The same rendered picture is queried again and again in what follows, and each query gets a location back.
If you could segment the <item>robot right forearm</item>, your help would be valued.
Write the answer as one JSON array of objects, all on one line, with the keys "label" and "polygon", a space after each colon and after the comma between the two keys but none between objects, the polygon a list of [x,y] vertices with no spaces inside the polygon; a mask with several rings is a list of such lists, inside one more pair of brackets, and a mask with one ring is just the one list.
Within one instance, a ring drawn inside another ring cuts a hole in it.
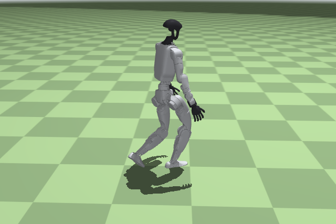
[{"label": "robot right forearm", "polygon": [[182,85],[180,86],[181,90],[183,91],[185,99],[190,103],[190,105],[195,104],[195,100],[193,98],[193,94],[189,88],[188,77],[187,75],[183,74],[181,76]]}]

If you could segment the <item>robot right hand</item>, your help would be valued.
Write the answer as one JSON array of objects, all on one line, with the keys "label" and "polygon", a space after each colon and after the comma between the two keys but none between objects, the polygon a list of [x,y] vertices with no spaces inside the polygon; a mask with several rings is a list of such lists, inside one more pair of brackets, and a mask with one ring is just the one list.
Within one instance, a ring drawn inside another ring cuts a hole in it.
[{"label": "robot right hand", "polygon": [[[189,104],[190,108],[192,108],[192,114],[193,114],[193,117],[194,117],[194,122],[196,122],[196,118],[197,118],[197,121],[202,120],[202,118],[204,118],[204,116],[203,116],[201,111],[203,111],[204,113],[205,113],[205,111],[197,105],[196,101],[195,101],[195,104],[193,104],[193,105],[190,105],[189,102],[188,102],[188,104]],[[201,114],[202,118],[201,118],[200,114]],[[196,115],[196,117],[195,117],[195,115]],[[199,118],[198,118],[198,116],[199,116]]]}]

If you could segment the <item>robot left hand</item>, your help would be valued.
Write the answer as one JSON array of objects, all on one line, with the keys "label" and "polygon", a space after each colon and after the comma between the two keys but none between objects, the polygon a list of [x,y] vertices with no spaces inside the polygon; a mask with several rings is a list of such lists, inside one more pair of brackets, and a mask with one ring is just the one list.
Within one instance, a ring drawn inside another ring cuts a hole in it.
[{"label": "robot left hand", "polygon": [[[170,83],[171,83],[171,82],[170,82]],[[172,89],[172,90],[173,90],[173,94],[174,94],[174,95],[175,95],[175,94],[178,95],[178,94],[176,93],[175,90],[177,90],[178,92],[180,92],[180,90],[177,89],[177,88],[175,88],[175,87],[173,87],[172,84],[169,85],[169,89]]]}]

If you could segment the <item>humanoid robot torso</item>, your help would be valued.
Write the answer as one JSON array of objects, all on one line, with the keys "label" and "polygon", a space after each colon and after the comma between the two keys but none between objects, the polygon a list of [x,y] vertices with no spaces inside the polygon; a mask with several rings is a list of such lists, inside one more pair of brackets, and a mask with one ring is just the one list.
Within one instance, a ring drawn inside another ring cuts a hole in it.
[{"label": "humanoid robot torso", "polygon": [[159,104],[167,105],[166,97],[169,94],[173,96],[173,90],[169,89],[169,84],[175,76],[174,62],[170,56],[170,49],[178,49],[178,47],[173,42],[171,42],[171,45],[164,45],[161,42],[158,43],[155,53],[154,77],[160,81],[158,89],[155,91],[155,96]]}]

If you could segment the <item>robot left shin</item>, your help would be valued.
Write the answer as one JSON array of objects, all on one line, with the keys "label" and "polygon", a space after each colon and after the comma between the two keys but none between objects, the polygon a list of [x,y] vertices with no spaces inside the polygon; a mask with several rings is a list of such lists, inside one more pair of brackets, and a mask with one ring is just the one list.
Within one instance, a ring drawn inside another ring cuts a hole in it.
[{"label": "robot left shin", "polygon": [[[158,129],[159,128],[157,128],[157,130]],[[157,145],[159,145],[164,140],[163,138],[160,138],[160,136],[156,134],[157,130],[153,132],[148,137],[148,139],[145,140],[145,143],[136,151],[138,157],[144,155],[149,150],[155,148]]]}]

